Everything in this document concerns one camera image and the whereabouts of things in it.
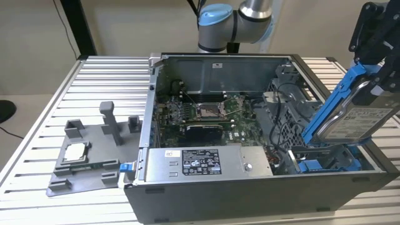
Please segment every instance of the hard drive label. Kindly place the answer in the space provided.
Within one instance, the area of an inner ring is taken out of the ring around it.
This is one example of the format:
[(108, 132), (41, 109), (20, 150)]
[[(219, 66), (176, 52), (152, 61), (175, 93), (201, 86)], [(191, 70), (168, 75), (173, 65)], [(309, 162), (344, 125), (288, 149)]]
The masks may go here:
[(360, 138), (391, 111), (384, 108), (352, 108), (327, 138)]

